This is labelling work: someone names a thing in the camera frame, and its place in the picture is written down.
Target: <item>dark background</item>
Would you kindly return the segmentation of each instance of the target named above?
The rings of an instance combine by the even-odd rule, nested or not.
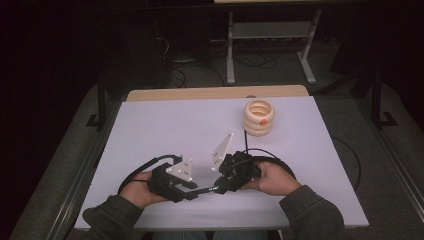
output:
[[[206,61],[209,39],[226,37],[227,14],[222,10],[111,14],[85,8],[112,2],[1,3],[1,239],[8,238],[99,74],[118,79],[106,82],[116,98],[130,89],[164,87],[167,68],[158,58],[155,35]],[[278,20],[282,15],[270,13],[253,17]],[[247,11],[243,17],[252,15]],[[316,40],[341,41],[334,72],[350,74],[364,65],[382,71],[384,81],[424,129],[423,23],[424,7],[418,1],[326,7]]]

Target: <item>sleeve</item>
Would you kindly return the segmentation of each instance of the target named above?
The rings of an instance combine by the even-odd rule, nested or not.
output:
[[[297,240],[352,239],[345,231],[339,209],[306,185],[281,200],[280,206]]]
[[[86,209],[84,220],[91,228],[80,239],[132,239],[135,223],[143,213],[120,196],[110,196],[95,208]]]

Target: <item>white table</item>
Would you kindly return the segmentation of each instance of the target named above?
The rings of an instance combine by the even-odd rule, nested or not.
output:
[[[347,227],[368,221],[336,153],[312,97],[262,98],[275,108],[275,122],[264,137],[248,137],[249,148],[262,148],[283,159],[297,179],[333,202]],[[197,99],[125,102],[122,104],[82,211],[116,194],[122,180],[146,161],[165,154],[193,159],[193,181],[210,187],[219,177],[211,171],[211,151],[230,132],[229,153],[244,150],[243,109],[251,99]],[[261,152],[250,152],[264,155]],[[280,197],[255,190],[208,193],[192,201],[166,202],[145,209],[136,228],[277,229],[288,226]],[[89,225],[82,216],[76,228]]]

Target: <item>white bracket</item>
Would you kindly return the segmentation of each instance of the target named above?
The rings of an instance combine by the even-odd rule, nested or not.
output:
[[[221,166],[222,162],[224,161],[233,135],[234,133],[229,133],[227,137],[221,142],[221,144],[219,144],[219,146],[212,152],[212,171],[218,170],[219,166]]]
[[[183,158],[182,162],[167,168],[166,172],[181,180],[184,180],[186,182],[191,182],[193,181],[193,178],[191,177],[192,163],[193,161],[191,159],[187,161]]]

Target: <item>metal frame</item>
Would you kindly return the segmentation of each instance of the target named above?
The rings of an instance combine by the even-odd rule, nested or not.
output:
[[[233,62],[233,39],[247,38],[306,38],[307,42],[303,49],[297,53],[306,80],[309,84],[315,84],[316,79],[308,63],[308,54],[311,48],[316,29],[318,27],[321,9],[315,11],[311,22],[277,22],[277,23],[234,23],[233,12],[229,13],[228,20],[228,53],[227,53],[227,84],[235,84]],[[256,28],[257,34],[249,28]]]

